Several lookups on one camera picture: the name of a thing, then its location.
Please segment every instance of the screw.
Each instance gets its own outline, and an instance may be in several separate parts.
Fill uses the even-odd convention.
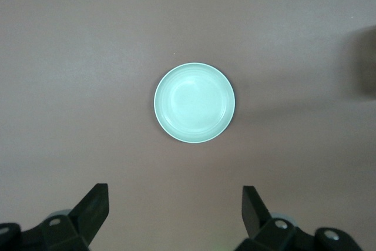
[[[287,224],[284,221],[282,221],[282,220],[276,220],[275,224],[280,229],[287,229],[288,228]]]
[[[332,230],[326,230],[324,234],[327,238],[332,239],[332,240],[340,239],[339,235],[333,232]]]
[[[53,220],[51,220],[51,221],[49,222],[49,225],[50,225],[50,226],[56,226],[56,225],[58,225],[58,224],[60,224],[60,219],[53,219]]]
[[[10,230],[9,227],[3,227],[2,229],[0,229],[0,235],[7,233],[9,230]]]

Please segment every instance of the light green plate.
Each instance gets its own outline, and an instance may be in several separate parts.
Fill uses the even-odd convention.
[[[189,143],[211,140],[229,125],[234,90],[216,68],[187,63],[169,71],[158,84],[154,110],[162,128]]]

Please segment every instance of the black plastic part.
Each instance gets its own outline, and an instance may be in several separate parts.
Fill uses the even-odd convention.
[[[15,239],[21,234],[21,228],[16,223],[0,224],[0,247],[9,247],[14,244]]]
[[[108,186],[98,183],[68,214],[77,232],[88,245],[109,213]]]
[[[1,224],[0,251],[89,251],[108,213],[108,186],[98,183],[67,216],[49,217],[25,232],[16,223]]]
[[[271,215],[262,201],[256,188],[243,186],[243,199],[241,201],[241,216],[249,238],[258,234],[260,228],[271,219]]]
[[[324,227],[311,236],[285,219],[272,219],[253,186],[243,187],[241,211],[249,238],[235,251],[362,251],[342,230]]]
[[[325,232],[331,231],[338,235],[338,238],[331,239],[325,235]],[[361,251],[357,243],[350,235],[339,229],[332,227],[322,227],[315,232],[316,245],[322,247],[325,251]]]

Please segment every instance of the plate rim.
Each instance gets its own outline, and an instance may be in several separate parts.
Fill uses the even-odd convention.
[[[189,140],[184,140],[184,139],[181,139],[181,138],[178,138],[178,137],[172,135],[168,130],[166,130],[166,128],[165,128],[165,127],[163,126],[163,124],[161,123],[161,121],[160,121],[160,119],[159,119],[159,117],[158,117],[158,114],[157,114],[157,110],[156,110],[156,98],[157,98],[158,90],[160,89],[160,86],[161,86],[161,84],[163,83],[163,81],[164,81],[164,80],[170,75],[170,73],[176,71],[176,69],[179,69],[179,68],[181,68],[181,67],[188,66],[188,65],[201,65],[201,66],[209,67],[209,68],[211,68],[212,70],[214,70],[215,72],[219,73],[219,74],[220,74],[220,75],[221,75],[221,76],[227,81],[227,83],[229,84],[230,89],[231,89],[231,93],[232,93],[232,95],[231,95],[231,100],[232,100],[233,107],[231,107],[231,115],[230,115],[230,119],[229,119],[229,121],[226,123],[226,126],[224,126],[224,128],[223,128],[219,133],[217,133],[216,135],[214,135],[214,136],[212,136],[212,137],[210,137],[210,138],[208,138],[208,139],[200,140],[200,141],[189,141]],[[235,104],[236,104],[235,102],[236,102],[236,101],[235,101],[235,93],[234,93],[233,86],[232,86],[232,84],[230,83],[229,79],[224,75],[224,73],[222,73],[222,72],[221,72],[220,70],[218,70],[217,68],[215,68],[215,67],[213,67],[213,66],[211,66],[211,65],[209,65],[209,64],[206,64],[206,63],[190,62],[190,63],[184,63],[184,64],[181,64],[181,65],[177,65],[177,66],[175,66],[174,68],[172,68],[171,70],[169,70],[169,71],[168,71],[168,72],[162,77],[162,79],[160,80],[160,82],[159,82],[158,85],[157,85],[157,88],[156,88],[156,90],[155,90],[155,94],[154,94],[154,113],[155,113],[155,116],[156,116],[156,118],[157,118],[157,120],[158,120],[159,125],[160,125],[160,126],[162,127],[162,129],[163,129],[168,135],[170,135],[171,137],[173,137],[173,138],[175,138],[175,139],[177,139],[177,140],[179,140],[179,141],[181,141],[181,142],[186,142],[186,143],[203,143],[203,142],[207,142],[207,141],[210,141],[210,140],[216,138],[217,136],[219,136],[222,132],[224,132],[224,131],[228,128],[229,124],[231,123],[231,121],[232,121],[232,119],[233,119],[234,113],[235,113]]]

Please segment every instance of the round dish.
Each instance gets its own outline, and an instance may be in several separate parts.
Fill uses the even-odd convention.
[[[235,110],[234,90],[216,68],[203,63],[182,64],[159,82],[154,110],[161,127],[172,137],[205,142],[229,125]]]

